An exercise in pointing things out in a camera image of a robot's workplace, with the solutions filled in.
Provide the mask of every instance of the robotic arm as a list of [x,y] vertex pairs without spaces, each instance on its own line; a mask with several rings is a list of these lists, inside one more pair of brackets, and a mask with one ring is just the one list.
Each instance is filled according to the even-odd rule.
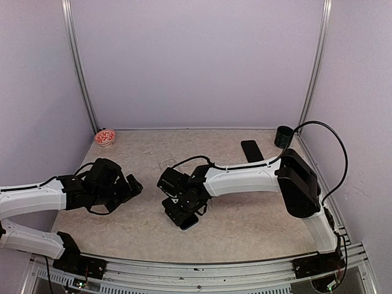
[[0,248],[51,257],[55,259],[53,266],[62,270],[76,267],[80,250],[69,234],[41,232],[7,218],[37,211],[81,207],[95,213],[91,211],[95,205],[105,205],[106,214],[109,214],[140,194],[142,188],[133,175],[125,179],[118,164],[102,158],[80,175],[55,176],[42,184],[1,187]]
[[162,202],[167,216],[183,230],[198,222],[196,214],[206,212],[207,201],[212,197],[239,192],[281,192],[288,213],[303,220],[320,254],[340,250],[332,215],[320,203],[317,175],[292,149],[275,162],[272,158],[227,167],[201,165],[190,176],[169,167],[157,186],[169,196]]

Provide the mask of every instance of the marble-patterned table surface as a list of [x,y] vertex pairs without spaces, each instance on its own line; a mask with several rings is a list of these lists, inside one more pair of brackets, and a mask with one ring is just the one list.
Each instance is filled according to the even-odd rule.
[[[265,159],[280,149],[272,130],[135,130],[117,132],[115,143],[92,144],[84,162],[109,158],[142,183],[141,195],[108,216],[84,208],[61,211],[53,231],[70,233],[82,252],[155,262],[220,263],[281,258],[315,251],[299,219],[286,212],[281,194],[253,192],[210,200],[207,213],[187,231],[176,227],[161,205],[165,194],[157,181],[166,166],[203,154],[217,165],[246,162],[242,140],[255,140]],[[303,154],[296,141],[292,148]],[[188,174],[205,161],[180,170]]]

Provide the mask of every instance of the red and white bowl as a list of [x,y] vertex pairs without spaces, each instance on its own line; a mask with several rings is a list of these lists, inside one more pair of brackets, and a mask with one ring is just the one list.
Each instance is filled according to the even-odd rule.
[[111,129],[101,130],[94,137],[94,141],[101,147],[109,147],[116,139],[116,132]]

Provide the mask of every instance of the white backdrop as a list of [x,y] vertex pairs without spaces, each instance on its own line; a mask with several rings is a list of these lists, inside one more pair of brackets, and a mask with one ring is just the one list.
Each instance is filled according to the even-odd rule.
[[300,117],[323,1],[72,1],[100,127],[276,127]]

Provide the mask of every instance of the black cup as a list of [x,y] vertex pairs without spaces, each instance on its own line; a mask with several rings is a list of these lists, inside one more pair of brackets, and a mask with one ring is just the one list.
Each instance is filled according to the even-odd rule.
[[277,127],[275,141],[274,141],[275,146],[280,149],[286,148],[292,133],[293,133],[293,129],[291,127],[287,127],[287,126]]

